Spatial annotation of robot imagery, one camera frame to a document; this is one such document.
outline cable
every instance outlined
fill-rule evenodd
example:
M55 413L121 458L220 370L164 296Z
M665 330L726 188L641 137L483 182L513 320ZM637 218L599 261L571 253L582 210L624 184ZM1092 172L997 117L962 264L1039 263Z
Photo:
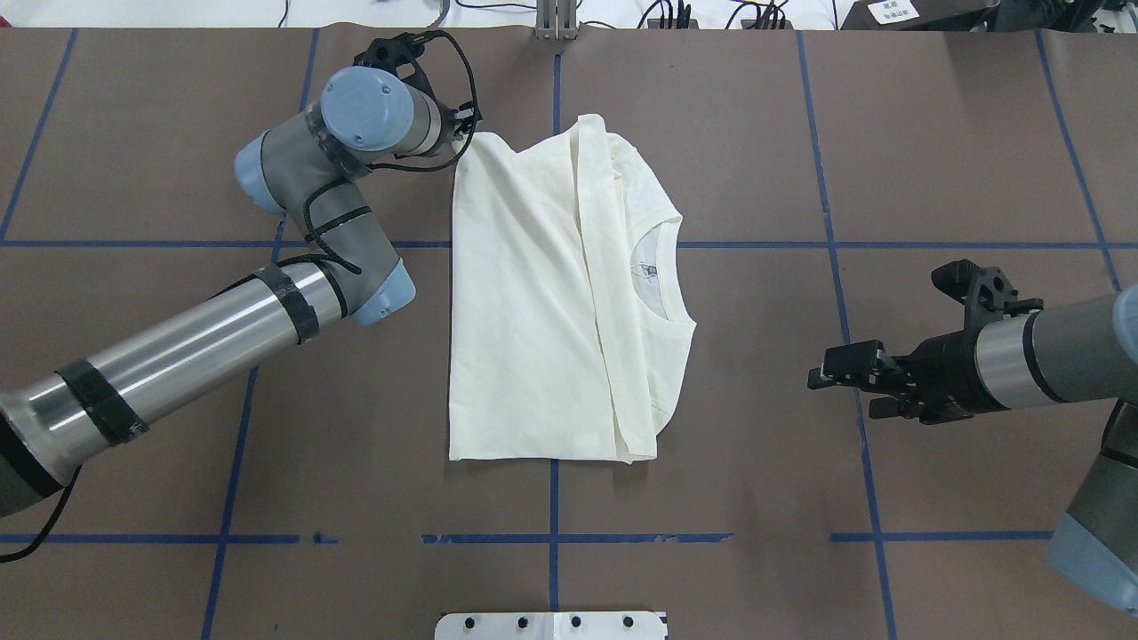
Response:
M348 271L351 271L353 274L358 276L358 274L363 273L363 269L360 269L356 264L354 264L352 262L348 262L347 260L344 260L344 257L341 257L340 254L336 253L336 249L333 249L328 244L328 241L324 240L322 233L318 233L316 232L316 229L312 224L312 203L316 202L316 198L319 198L320 196L323 196L328 191L331 191L332 189L335 189L337 187L341 187L341 186L347 184L347 183L348 183L348 180L346 178L340 178L338 180L332 180L328 184L324 184L323 187L321 187L321 188L316 189L315 191L313 191L308 196L308 198L306 200L304 200L304 215L303 215L303 218L304 218L304 230L306 231L305 236L312 236L312 241L316 243L316 246L320 247L321 249L323 249L324 254L327 255L325 260L328 260L328 262L335 262L336 264L339 264L344 269L347 269Z
M75 467L75 474L72 476L71 484L64 487L64 492L59 495L59 502L56 502L56 508L51 511L51 515L48 517L47 524L44 524L43 528L40 530L40 533L35 535L35 538L32 540L32 543L14 553L5 553L3 556L0 556L0 564L15 563L16 560L22 560L31 556L36 549L39 549L40 544L43 544L43 541L48 539L48 534L51 533L51 527L56 526L56 520L58 520L59 516L64 512L64 507L67 506L67 499L71 498L71 492L73 489L75 489L75 481L79 478L79 470L82 468L83 465Z
M727 18L727 25L724 26L723 30L727 31L728 28L731 28L731 23L735 22L735 16L737 16L739 13L745 9L747 7L754 7L754 22L758 23L759 16L761 15L762 11L762 7L757 2L740 2L739 7L735 7L735 10L731 13L731 17Z
M460 7L465 7L468 9L508 9L508 8L516 8L516 9L528 9L530 11L536 11L537 10L537 7L531 7L529 5L520 5L518 2L494 2L493 5L470 5L468 2L463 2L462 0L454 0L454 3L457 5L457 6L460 6Z
M478 110L478 89L475 87L475 69L470 68L470 60L467 58L467 54L462 50L462 47L459 44L459 41L455 40L453 35L451 35L445 31L427 31L420 33L419 35L426 36L428 40L434 40L436 38L445 38L451 43L451 46L454 47L454 52L457 54L459 59L462 60L462 66L465 67L467 69L467 79L470 81L470 106L473 109L473 124L471 124L470 131L467 133L467 139L462 142L462 148L459 149L459 153L454 154L454 157L444 162L443 164L435 166L410 166L405 164L393 164L393 163L380 162L380 163L369 164L368 169L372 170L394 169L395 171L407 171L411 173L430 173L432 171L442 171L457 163L459 158L461 158L462 155L467 153L467 149L470 148L470 142L475 139L475 129L478 126L478 120L481 117L481 112Z
M663 28L663 20L666 19L663 14L663 5L666 2L668 5L668 8L670 9L671 0L655 0L654 2L649 5L648 9L644 9L644 15L641 16L641 22L636 23L636 28L641 28L644 26L644 23L648 22L648 15L652 13L652 9L654 9L657 5L660 6L660 28Z
M438 0L438 17L427 28L438 28L451 13L451 0Z
M790 0L783 0L782 3L775 5L772 0L770 2L750 2L744 1L735 7L732 11L731 17L727 18L727 24L724 26L724 31L731 28L731 24L735 22L735 16L739 15L745 7L754 7L754 23L751 26L743 27L747 30L778 30L786 28L786 13L783 11L783 7L786 6Z

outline grid line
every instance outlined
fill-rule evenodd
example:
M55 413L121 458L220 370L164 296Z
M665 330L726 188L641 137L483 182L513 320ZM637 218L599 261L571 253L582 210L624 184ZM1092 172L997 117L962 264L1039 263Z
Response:
M814 148L814 164L818 177L818 196L826 227L826 244L830 252L830 270L834 281L834 298L838 304L838 318L842 329L842 343L850 344L849 315L846 312L846 294L842 289L841 266L838 262L838 243L834 236L833 218L830 212L830 195L826 189L825 172L822 167L822 143L818 138L817 118L814 113L814 96L810 91L810 72L807 67L806 40L802 32L797 31L798 60L802 71L802 92L806 99L806 115L810 124L810 142ZM866 502L869 509L869 524L873 528L874 555L877 560L877 580L881 584L881 600L885 615L885 630L890 640L897 640L897 622L893 616L893 597L889 585L889 566L885 563L885 544L881 539L881 516L877 510L877 491L873 481L873 460L869 457L869 438L865 430L865 416L861 411L861 395L855 391L853 401L857 405L857 428L861 438L861 474L865 481Z
M1008 531L898 531L885 533L832 533L831 542L972 542L972 541L1012 541L1012 540L1050 540L1052 531L1008 530Z
M35 156L35 149L40 146L40 137L43 134L43 128L48 124L48 115L51 113L51 107L56 102L56 93L59 92L59 85L64 81L64 72L67 71L67 63L71 60L71 54L75 48L76 38L79 38L79 30L73 28L71 35L67 38L67 46L64 48L64 56L59 60L59 68L56 69L56 77L51 81L51 89L48 91L48 99L43 101L43 110L40 112L40 120L35 123L35 131L32 133L32 141L27 145L27 153L24 155L24 164L20 165L19 174L16 177L16 184L11 189L11 198L8 199L8 208L5 211L3 221L0 221L0 240L3 240L5 236L8 235L8 228L11 225L11 219L16 215L16 204L19 202L19 192L24 189L24 180L27 179L27 171L32 167L32 158Z
M312 40L308 44L307 64L305 65L304 81L300 88L300 100L297 113L303 112L308 104L308 85L312 83L312 69L315 64L316 48L320 42L320 28L312 30ZM281 216L277 224L277 232L272 243L271 261L275 264L280 260L281 245L284 236L284 224L288 218ZM214 614L217 610L217 598L221 594L221 581L225 571L225 551L229 547L230 527L233 522L233 507L237 503L237 486L241 476L241 462L245 459L246 437L249 433L249 419L253 413L253 394L257 384L258 367L249 371L248 381L245 387L245 401L241 408L241 422L237 429L237 444L233 448L233 465L229 474L229 489L225 492L225 510L222 514L221 534L217 540L217 551L214 557L214 571L209 581L209 594L206 599L206 612L201 622L201 640L209 640L213 634Z
M553 134L561 134L561 54L553 56ZM550 460L550 610L561 608L561 461Z
M319 28L313 32L308 65L305 72L304 87L300 99L300 108L306 106L307 96L310 91L312 73L313 73L313 61L318 47ZM47 118L53 105L58 88L61 83L65 69L67 67L74 43L76 41L79 30L72 30L71 35L67 41L66 49L64 51L63 59L60 60L59 67L56 72L56 76L49 91L48 99L46 100L43 110L40 115L35 132L33 133L32 141L28 146L27 154L25 155L24 163L22 165L19 175L17 178L16 184L11 198L9 199L8 207L6 210L5 218L0 222L0 247L67 247L67 248L99 248L99 247L114 247L114 248L272 248L273 261L279 256L281 248L284 247L305 247L306 245L302 241L286 241L282 239L283 235L283 223L278 225L275 238L271 241L269 240L7 240L5 236L11 224L11 220L17 206L20 189L24 184L35 149L38 147L40 137L46 126ZM1086 183L1086 179L1082 172L1081 163L1079 161L1078 154L1075 153L1074 145L1071 140L1070 132L1066 126L1066 122L1063 115L1062 106L1058 100L1057 92L1055 90L1054 80L1052 76L1046 48L1042 40L1042 34L1040 31L1036 31L1036 42L1039 49L1039 56L1042 65L1042 71L1048 87L1048 92L1052 99L1053 107L1055 109L1056 120L1058 122L1059 131L1063 136L1064 143L1066 146L1072 166L1075 172L1077 180L1079 181L1079 187L1083 196L1083 200L1088 208L1088 214L1090 216L1091 223L1095 228L1097 240L1096 243L954 243L954 241L841 241L834 237L833 223L830 212L828 194L825 186L825 175L822 165L822 154L820 143L818 139L816 117L813 106L813 97L810 95L809 85L809 72L807 68L806 48L805 41L801 33L795 34L798 38L799 58L802 73L803 91L806 97L807 115L810 124L811 133L811 145L815 154L815 165L818 179L819 197L822 210L825 216L826 227L826 241L681 241L677 244L679 248L685 249L732 249L732 248L743 248L743 249L778 249L778 248L800 248L800 249L826 249L831 256L831 270L834 279L835 287L835 298L839 306L839 317L842 325L842 337L848 344L850 342L849 334L849 322L848 314L844 307L844 295L842 292L840 268L838 262L839 251L848 249L1047 249L1047 251L1099 251L1103 254L1104 261L1106 262L1107 270L1110 271L1112 284L1116 290L1120 290L1120 285L1118 280L1118 274L1113 264L1113 260L1110 254L1110 249L1138 249L1138 243L1110 243L1105 239L1100 221L1097 216L1095 210L1094 200L1089 192L1089 188ZM553 102L553 131L554 134L560 133L560 118L561 118L561 105L560 105L560 77L561 74L561 54L554 57L554 102ZM395 241L394 246L399 248L451 248L452 243L450 240L405 240ZM230 478L230 494L226 495L226 512L223 515L223 524L221 533L217 535L196 535L196 534L52 534L47 539L49 544L216 544L218 548L218 555L215 559L215 575L211 584L211 598L209 606L207 607L206 621L203 627L203 638L208 638L212 631L212 620L213 612L216 606L217 591L220 590L220 581L222 568L224 564L224 548L228 544L299 544L300 536L286 534L286 535L232 535L229 533L229 524L232 517L232 500L236 495L237 478L240 471L241 457L244 456L244 444L245 444L245 433L248 428L248 417L251 407L251 394L254 385L256 381L257 370L254 369L249 372L249 379L247 383L247 394L245 401L245 408L242 409L241 427L239 428L238 444L234 448L234 460L233 468L231 470ZM876 508L876 497L873 486L872 476L872 463L869 459L868 441L865 433L865 418L861 409L860 394L856 394L857 404L857 418L859 434L863 440L863 468L865 473L866 491L869 498L869 510L871 510L871 522L873 524L873 531L868 533L860 532L843 532L833 533L830 536L831 542L835 543L865 543L873 542L877 551L879 559L879 573L882 581L882 592L885 602L885 614L887 614L887 625L889 629L889 634L891 639L896 638L896 626L893 622L891 596L888 584L888 572L884 560L884 542L951 542L951 541L1045 541L1049 540L1052 536L1050 531L946 531L946 532L883 532L881 531L880 519L877 517ZM560 473L559 473L559 461L551 460L550 462L550 533L549 534L447 534L447 535L423 535L422 541L424 544L496 544L496 543L509 543L509 544L549 544L550 545L550 606L551 610L558 610L558 545L559 544L592 544L592 543L667 543L667 542L679 542L679 543L711 543L721 542L729 539L733 534L729 533L712 533L712 534L561 534L560 523L559 523L559 511L560 511ZM34 538L33 534L0 534L0 543L26 543ZM333 543L329 540L328 542L314 541L314 543Z
M1071 158L1071 167L1074 170L1075 180L1079 182L1079 191L1082 194L1082 200L1087 205L1090 224L1095 228L1095 237L1098 238L1098 246L1103 252L1103 260L1106 262L1106 271L1111 274L1111 285L1115 292L1121 292L1122 286L1119 284L1119 273L1114 270L1114 260L1111 257L1111 251L1106 245L1103 224L1098 220L1098 212L1095 211L1095 200L1090 197L1090 188L1087 187L1087 178L1082 173L1082 163L1079 162L1079 154L1074 150L1074 142L1071 140L1066 118L1063 117L1063 106L1059 104L1058 93L1055 91L1052 66L1047 61L1047 47L1044 46L1044 32L1038 28L1036 30L1036 48L1039 49L1039 61L1044 67L1044 79L1047 81L1047 92L1052 98L1052 107L1055 108L1055 120L1058 121L1059 133L1063 134L1063 145L1066 146L1067 156Z
M306 248L300 240L281 240L283 248ZM0 247L11 248L275 248L275 240L0 240ZM451 240L391 240L391 246L402 249L450 249ZM1000 243L1000 241L874 241L874 240L681 240L681 249L1030 249L1030 251L1096 251L1102 243ZM1105 243L1114 251L1138 249L1138 243Z

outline black cable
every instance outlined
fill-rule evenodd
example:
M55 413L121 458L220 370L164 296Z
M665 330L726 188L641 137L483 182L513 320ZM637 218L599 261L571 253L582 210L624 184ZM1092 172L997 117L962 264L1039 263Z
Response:
M295 257L287 257L284 260L281 260L281 261L277 262L277 266L288 266L289 264L297 264L299 262L313 262L313 263L315 263L315 262L336 262L336 261L332 260L331 256L328 256L328 255L324 255L324 254L308 253L308 254L298 255L298 256L295 256ZM216 294L209 296L209 300L213 300L213 298L215 298L215 297L217 297L217 296L220 296L222 294L226 294L226 293L229 293L229 292L231 292L231 290L233 290L233 289L236 289L238 287L240 287L241 285L244 285L246 282L251 282L251 281L254 281L256 279L257 279L256 276L254 276L253 273L249 273L245 278L241 278L240 280L238 280L238 281L233 282L232 285L225 287L224 289L217 292Z
M775 5L773 1L767 5L767 9L762 11L762 18L759 22L751 25L751 28L764 28L764 30L778 30L786 26L786 14L782 8L790 2L790 0L783 0L782 3Z
M48 517L47 524L43 525L40 533L32 540L32 543L14 553L5 553L3 556L0 556L0 564L22 560L39 549L40 544L43 544L43 541L48 539L48 534L51 533L51 527L56 526L56 522L64 512L64 507L67 506L67 499L71 498L72 490L75 489L75 479L79 478L79 470L82 468L83 465L75 467L75 474L72 476L71 484L64 487L64 492L59 495L59 502L56 502L56 508L51 511L51 516Z
M654 2L652 2L651 5L649 5L648 9L644 9L644 15L641 16L641 22L636 23L636 28L641 28L642 26L644 26L644 23L648 22L648 15L650 13L652 13L652 9L654 9L657 7L657 5L660 6L660 28L663 28L663 20L665 20L663 5L665 3L667 3L668 7L671 8L671 0L655 0Z
M459 158L461 158L462 155L467 153L467 149L470 148L470 142L475 139L475 128L478 126L478 118L480 117L480 112L478 110L478 89L475 87L475 69L470 68L470 60L467 58L467 54L462 50L462 47L459 44L459 41L455 40L453 35L451 35L445 31L427 31L421 33L420 35L426 36L428 40L434 40L435 38L445 38L451 43L451 46L454 47L454 52L457 54L459 59L462 60L462 66L465 67L467 69L467 79L470 81L470 105L471 108L473 109L473 124L470 126L470 131L467 132L467 139L462 142L462 148L459 149L459 153L454 154L454 157L444 162L443 164L435 166L410 166L404 164L380 162L380 163L369 164L368 169L372 170L394 169L395 171L407 171L411 173L430 173L432 171L442 171L457 163Z
M759 16L762 14L762 6L758 5L757 2L740 2L739 7L735 7L735 10L731 13L731 17L727 18L727 25L724 26L723 30L727 31L728 28L731 28L731 23L735 22L735 16L737 16L739 13L745 9L747 7L754 7L754 22L758 23Z
M536 11L537 10L537 7L530 7L529 5L521 5L521 3L518 3L518 2L494 2L493 5L470 5L470 3L463 2L462 0L454 0L454 2L455 2L455 5L457 5L460 7L465 7L468 9L506 9L506 8L517 8L517 9L528 9L530 11Z
M323 249L324 254L327 255L328 262L335 262L336 264L339 264L344 269L351 271L353 274L358 276L363 273L363 269L360 269L356 264L348 262L347 260L344 260L344 257L341 257L340 254L336 253L336 249L333 249L328 244L328 241L324 240L321 233L316 232L315 228L312 224L312 203L316 202L316 198L323 196L328 191L331 191L332 189L341 187L347 183L348 180L346 178L332 180L328 184L324 184L323 187L316 189L311 195L308 195L308 198L304 200L304 230L305 230L305 236L311 236L312 241L316 243L316 246Z

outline sticker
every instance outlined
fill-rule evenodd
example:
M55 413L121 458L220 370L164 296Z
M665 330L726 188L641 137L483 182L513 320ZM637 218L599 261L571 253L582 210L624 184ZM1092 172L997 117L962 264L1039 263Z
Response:
M868 8L877 24L892 24L921 17L909 0L885 0L868 5Z

